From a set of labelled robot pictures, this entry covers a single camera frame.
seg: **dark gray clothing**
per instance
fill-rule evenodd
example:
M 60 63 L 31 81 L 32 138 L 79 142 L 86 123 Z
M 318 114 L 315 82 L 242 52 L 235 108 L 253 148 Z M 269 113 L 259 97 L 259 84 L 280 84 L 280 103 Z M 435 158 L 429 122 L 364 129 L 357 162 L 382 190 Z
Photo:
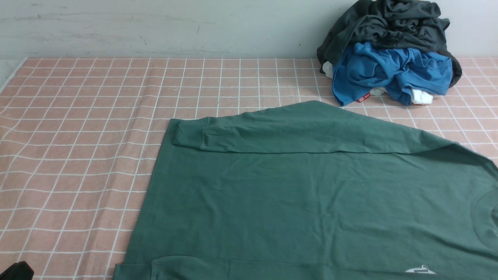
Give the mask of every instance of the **dark gray clothing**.
M 445 30 L 450 21 L 441 19 L 436 3 L 418 0 L 359 0 L 330 29 L 317 49 L 320 64 L 337 65 L 346 47 L 372 42 L 379 49 L 417 48 L 451 58 L 454 86 L 462 77 L 462 68 L 446 48 Z

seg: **shirt logo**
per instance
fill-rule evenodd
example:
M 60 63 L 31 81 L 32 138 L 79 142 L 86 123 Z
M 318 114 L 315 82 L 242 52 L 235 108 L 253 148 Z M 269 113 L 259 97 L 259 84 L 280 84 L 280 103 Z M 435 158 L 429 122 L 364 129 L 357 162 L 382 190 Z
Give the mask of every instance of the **shirt logo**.
M 425 274 L 436 274 L 434 271 L 429 270 L 427 266 L 422 266 L 421 268 L 410 269 L 405 272 L 408 273 L 425 273 Z

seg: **neckline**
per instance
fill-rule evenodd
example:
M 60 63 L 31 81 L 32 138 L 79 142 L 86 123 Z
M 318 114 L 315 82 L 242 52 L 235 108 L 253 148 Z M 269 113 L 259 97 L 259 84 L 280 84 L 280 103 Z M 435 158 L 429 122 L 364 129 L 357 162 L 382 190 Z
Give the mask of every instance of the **neckline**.
M 474 231 L 479 240 L 498 252 L 498 225 L 493 221 L 493 211 L 498 207 L 498 188 L 483 195 L 473 212 Z

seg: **green long-sleeve shirt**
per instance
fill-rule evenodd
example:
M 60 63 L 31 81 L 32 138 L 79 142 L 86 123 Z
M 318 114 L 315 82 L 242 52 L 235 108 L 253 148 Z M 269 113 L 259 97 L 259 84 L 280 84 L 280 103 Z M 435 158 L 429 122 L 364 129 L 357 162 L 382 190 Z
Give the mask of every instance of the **green long-sleeve shirt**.
M 497 174 L 320 102 L 171 120 L 114 280 L 498 279 Z

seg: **grid pattern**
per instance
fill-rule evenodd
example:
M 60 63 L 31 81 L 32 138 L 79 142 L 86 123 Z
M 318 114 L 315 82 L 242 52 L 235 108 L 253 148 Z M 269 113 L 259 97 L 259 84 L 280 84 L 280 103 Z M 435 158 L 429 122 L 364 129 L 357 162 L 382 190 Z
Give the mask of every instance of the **grid pattern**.
M 430 106 L 370 97 L 345 110 L 430 131 L 498 162 L 498 59 Z M 0 94 L 0 272 L 110 279 L 123 260 L 171 118 L 320 100 L 313 59 L 28 59 Z

